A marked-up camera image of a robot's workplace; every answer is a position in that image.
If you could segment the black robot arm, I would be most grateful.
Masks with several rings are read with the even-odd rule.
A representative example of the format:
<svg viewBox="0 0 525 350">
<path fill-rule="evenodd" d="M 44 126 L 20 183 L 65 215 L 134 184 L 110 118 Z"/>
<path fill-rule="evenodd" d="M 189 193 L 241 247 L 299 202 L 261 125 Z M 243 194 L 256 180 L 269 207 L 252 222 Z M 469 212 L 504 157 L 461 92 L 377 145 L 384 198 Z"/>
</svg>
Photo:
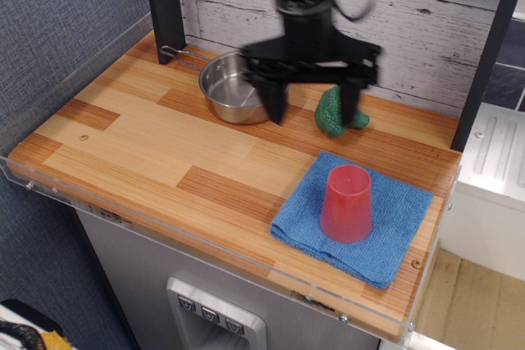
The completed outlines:
<svg viewBox="0 0 525 350">
<path fill-rule="evenodd" d="M 248 82 L 271 121 L 281 123 L 291 83 L 340 86 L 341 121 L 350 125 L 359 95 L 377 82 L 381 47 L 341 33 L 333 24 L 335 0 L 276 0 L 284 34 L 240 50 Z"/>
</svg>

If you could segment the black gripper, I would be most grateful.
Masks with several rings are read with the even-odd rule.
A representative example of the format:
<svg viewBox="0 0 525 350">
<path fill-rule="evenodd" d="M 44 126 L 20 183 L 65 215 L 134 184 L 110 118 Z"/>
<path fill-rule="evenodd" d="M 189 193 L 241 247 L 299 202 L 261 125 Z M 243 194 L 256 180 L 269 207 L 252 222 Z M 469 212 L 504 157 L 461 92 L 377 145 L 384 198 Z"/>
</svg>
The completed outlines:
<svg viewBox="0 0 525 350">
<path fill-rule="evenodd" d="M 269 120 L 280 125 L 287 106 L 287 83 L 341 84 L 343 126 L 360 128 L 360 91 L 378 80 L 381 47 L 351 38 L 332 22 L 333 0 L 293 2 L 276 0 L 284 34 L 241 48 L 247 78 Z"/>
</svg>

